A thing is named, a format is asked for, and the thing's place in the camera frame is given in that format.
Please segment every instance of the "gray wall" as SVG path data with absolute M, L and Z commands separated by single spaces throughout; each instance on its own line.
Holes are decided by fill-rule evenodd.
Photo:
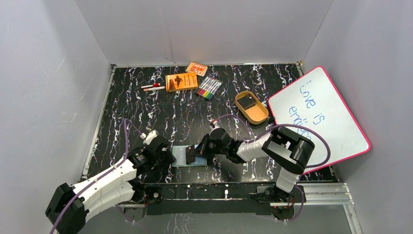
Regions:
M 115 208 L 93 217 L 79 234 L 350 234 L 343 206 L 305 206 L 300 216 L 284 225 L 269 215 L 163 214 L 142 217 L 134 226 Z
M 0 226 L 45 234 L 56 187 L 75 183 L 110 65 L 74 0 L 1 1 Z
M 76 0 L 111 64 L 303 60 L 333 0 Z
M 307 57 L 330 74 L 372 150 L 336 166 L 366 234 L 412 233 L 413 2 L 336 0 Z

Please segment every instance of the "black marble mat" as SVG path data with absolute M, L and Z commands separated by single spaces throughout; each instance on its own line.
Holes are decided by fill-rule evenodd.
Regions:
M 123 130 L 119 128 L 124 117 L 132 120 L 144 133 L 157 130 L 171 145 L 198 143 L 209 133 L 209 121 L 224 114 L 235 114 L 246 120 L 235 106 L 237 93 L 249 90 L 267 106 L 268 98 L 299 77 L 295 64 L 219 65 L 209 66 L 206 76 L 223 81 L 222 86 L 207 101 L 193 90 L 167 93 L 165 90 L 143 92 L 140 86 L 159 82 L 165 84 L 165 75 L 184 73 L 186 67 L 130 67 L 116 68 L 94 145 L 88 177 L 94 176 L 117 162 L 125 150 Z M 198 77 L 199 83 L 204 78 Z M 221 126 L 238 139 L 247 137 L 243 125 L 232 118 L 224 118 Z M 273 123 L 248 125 L 257 135 Z M 130 133 L 134 148 L 141 139 Z M 280 166 L 270 158 L 257 158 L 245 164 L 234 164 L 218 156 L 204 167 L 169 166 L 149 175 L 141 175 L 146 183 L 219 183 L 275 181 Z M 301 178 L 302 180 L 335 181 L 330 169 L 324 168 Z

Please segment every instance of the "pen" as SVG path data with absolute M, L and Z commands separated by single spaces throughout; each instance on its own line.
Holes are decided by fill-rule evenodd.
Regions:
M 141 89 L 145 89 L 145 88 L 151 88 L 151 87 L 159 87 L 159 85 L 161 85 L 160 83 L 155 83 L 152 85 L 145 85 L 145 86 L 141 86 Z
M 209 80 L 210 78 L 206 77 L 202 82 L 201 86 L 199 86 L 198 89 L 195 91 L 195 93 L 199 93 L 205 87 L 206 83 L 208 83 Z
M 208 89 L 208 93 L 206 93 L 205 98 L 210 99 L 210 97 L 213 95 L 212 91 L 214 90 L 215 86 L 218 84 L 219 82 L 217 80 L 215 80 L 214 84 Z
M 200 90 L 200 92 L 198 93 L 199 95 L 202 95 L 203 93 L 205 93 L 207 87 L 211 84 L 212 82 L 212 78 L 209 78 L 206 82 L 205 85 L 202 87 L 202 89 Z
M 215 85 L 216 81 L 217 81 L 216 79 L 212 80 L 209 86 L 205 89 L 205 92 L 202 94 L 202 96 L 207 97 L 208 93 L 210 92 L 211 88 Z
M 218 82 L 218 83 L 212 88 L 211 96 L 210 96 L 208 99 L 211 99 L 212 96 L 214 96 L 214 94 L 217 92 L 217 90 L 218 90 L 218 88 L 220 87 L 220 85 L 221 85 L 221 82 Z
M 154 87 L 154 88 L 149 88 L 149 89 L 144 89 L 143 91 L 152 91 L 152 90 L 158 90 L 158 89 L 165 89 L 165 86 L 160 86 L 160 87 Z

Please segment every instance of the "book cover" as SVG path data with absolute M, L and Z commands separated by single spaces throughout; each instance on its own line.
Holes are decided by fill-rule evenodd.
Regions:
M 192 62 L 189 64 L 187 68 L 187 72 L 195 72 L 199 76 L 205 76 L 205 73 L 207 72 L 208 67 L 205 65 L 202 65 L 200 63 L 195 63 Z
M 166 76 L 168 92 L 198 88 L 198 78 L 195 73 L 182 73 Z

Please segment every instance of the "pink whiteboard frame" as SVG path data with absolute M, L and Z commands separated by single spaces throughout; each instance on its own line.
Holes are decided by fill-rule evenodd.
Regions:
M 314 169 L 312 169 L 312 170 L 310 170 L 310 171 L 308 171 L 308 172 L 306 172 L 306 173 L 310 173 L 310 172 L 316 171 L 316 170 L 318 170 L 318 169 L 321 169 L 321 168 L 324 168 L 324 167 L 328 167 L 328 166 L 330 166 L 330 165 L 333 165 L 333 164 L 336 164 L 336 163 L 338 163 L 338 162 L 344 161 L 344 160 L 346 160 L 346 159 L 349 159 L 349 158 L 356 157 L 356 156 L 358 156 L 358 155 L 364 154 L 364 153 L 368 152 L 368 151 L 371 149 L 371 147 L 372 147 L 370 141 L 369 141 L 369 140 L 367 139 L 367 137 L 366 137 L 366 134 L 365 134 L 364 131 L 361 129 L 361 127 L 360 127 L 360 125 L 358 124 L 356 118 L 354 117 L 354 115 L 353 115 L 353 113 L 350 111 L 350 109 L 348 108 L 346 102 L 344 101 L 343 97 L 341 96 L 341 94 L 340 94 L 340 92 L 338 91 L 337 87 L 334 85 L 333 81 L 331 80 L 330 76 L 328 75 L 328 73 L 327 73 L 327 71 L 324 69 L 324 67 L 322 67 L 322 66 L 315 67 L 315 68 L 313 68 L 311 71 L 309 71 L 309 72 L 307 72 L 306 74 L 304 74 L 304 76 L 307 75 L 308 73 L 312 72 L 312 71 L 313 71 L 314 69 L 316 69 L 316 68 L 321 68 L 321 69 L 323 69 L 324 73 L 327 75 L 328 79 L 330 80 L 331 84 L 333 85 L 334 89 L 336 90 L 336 92 L 337 92 L 338 96 L 340 97 L 341 101 L 343 102 L 344 106 L 347 108 L 348 112 L 350 113 L 351 118 L 353 118 L 354 123 L 356 123 L 356 125 L 357 125 L 358 129 L 360 130 L 361 134 L 363 134 L 364 139 L 366 139 L 367 144 L 369 145 L 369 147 L 367 148 L 367 150 L 365 150 L 365 151 L 363 151 L 363 152 L 357 153 L 357 154 L 355 154 L 355 155 L 348 156 L 348 157 L 346 157 L 346 158 L 343 158 L 343 159 L 340 159 L 340 160 L 331 162 L 331 163 L 329 163 L 329 164 L 322 165 L 322 166 L 320 166 L 320 167 L 316 167 L 316 168 L 314 168 Z M 283 90 L 285 90 L 286 88 L 288 88 L 288 86 L 290 86 L 291 84 L 287 85 L 285 88 L 283 88 L 283 89 L 281 89 L 280 91 L 276 92 L 274 95 L 272 95 L 272 96 L 268 99 L 267 102 L 268 102 L 268 106 L 270 107 L 270 110 L 271 110 L 272 115 L 274 115 L 274 112 L 272 111 L 272 108 L 271 108 L 270 103 L 269 103 L 270 99 L 271 99 L 273 96 L 275 96 L 275 95 L 277 95 L 278 93 L 280 93 L 280 92 L 282 92 Z M 275 120 L 274 120 L 275 124 L 277 124 L 277 117 L 274 116 L 274 119 L 275 119 Z

